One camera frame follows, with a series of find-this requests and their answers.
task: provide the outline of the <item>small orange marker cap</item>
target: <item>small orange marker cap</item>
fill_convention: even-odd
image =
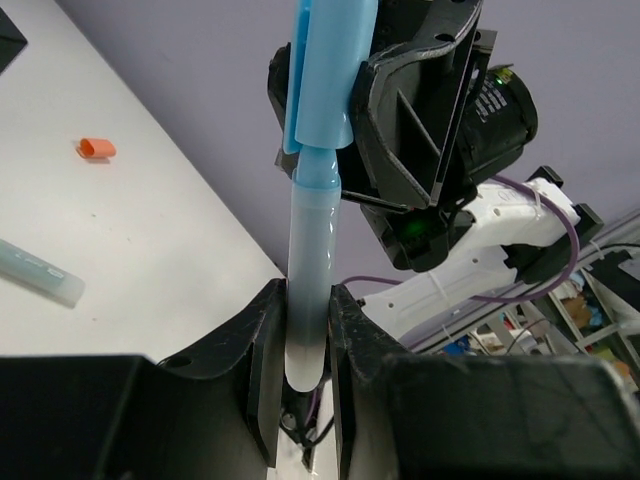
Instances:
[[[82,158],[109,158],[116,154],[116,147],[104,138],[83,138],[76,151]]]

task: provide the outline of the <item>blue marker cap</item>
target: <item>blue marker cap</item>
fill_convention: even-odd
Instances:
[[[378,0],[299,0],[289,67],[283,150],[353,142],[349,99],[369,57]]]

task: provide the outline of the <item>orange object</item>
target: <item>orange object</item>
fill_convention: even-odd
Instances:
[[[116,154],[116,147],[104,138],[83,138],[76,151],[82,158],[109,158]]]

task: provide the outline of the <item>blue marker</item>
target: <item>blue marker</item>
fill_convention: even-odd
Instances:
[[[336,150],[353,142],[349,99],[369,57],[378,0],[299,0],[283,150],[300,152],[293,174],[285,372],[313,390],[324,368],[340,175]]]

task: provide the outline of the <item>marker lying on table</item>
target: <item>marker lying on table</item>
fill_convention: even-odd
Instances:
[[[0,275],[16,280],[69,307],[84,292],[84,282],[75,275],[0,240]]]
[[[293,174],[285,372],[313,390],[324,368],[341,186],[336,149],[353,142],[349,99],[369,57],[378,0],[299,0],[283,150]]]

